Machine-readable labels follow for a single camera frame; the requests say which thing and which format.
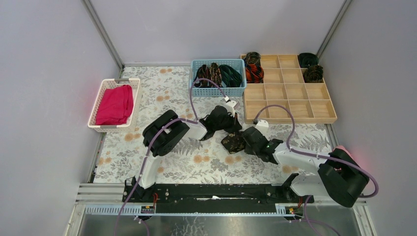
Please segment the dark floral necktie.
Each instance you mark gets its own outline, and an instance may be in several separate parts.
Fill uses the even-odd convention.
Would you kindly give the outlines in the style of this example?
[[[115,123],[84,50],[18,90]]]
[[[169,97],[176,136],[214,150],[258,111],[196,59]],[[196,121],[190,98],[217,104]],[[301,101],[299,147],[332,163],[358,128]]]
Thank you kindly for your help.
[[[221,144],[229,154],[240,152],[246,147],[246,141],[241,131],[228,134],[221,140]]]

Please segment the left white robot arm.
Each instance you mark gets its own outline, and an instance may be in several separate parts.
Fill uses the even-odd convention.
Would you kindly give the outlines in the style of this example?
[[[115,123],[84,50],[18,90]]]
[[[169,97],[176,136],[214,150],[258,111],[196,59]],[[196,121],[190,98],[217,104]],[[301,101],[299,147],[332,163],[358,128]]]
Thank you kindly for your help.
[[[181,118],[173,110],[165,111],[143,131],[143,144],[148,149],[137,178],[134,196],[140,202],[151,199],[151,187],[156,183],[161,157],[171,152],[183,138],[206,141],[217,131],[235,133],[241,129],[238,114],[224,106],[216,106],[210,114],[197,121]]]

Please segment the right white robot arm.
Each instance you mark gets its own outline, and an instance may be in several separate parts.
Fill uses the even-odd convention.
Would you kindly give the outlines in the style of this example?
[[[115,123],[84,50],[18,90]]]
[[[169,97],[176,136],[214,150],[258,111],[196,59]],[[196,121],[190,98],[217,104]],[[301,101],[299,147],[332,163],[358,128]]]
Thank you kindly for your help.
[[[284,182],[282,196],[293,203],[301,196],[329,197],[343,207],[352,207],[370,181],[369,175],[352,159],[342,146],[327,155],[295,150],[282,140],[268,140],[255,127],[242,135],[245,152],[264,162],[298,167],[310,175],[293,175]]]

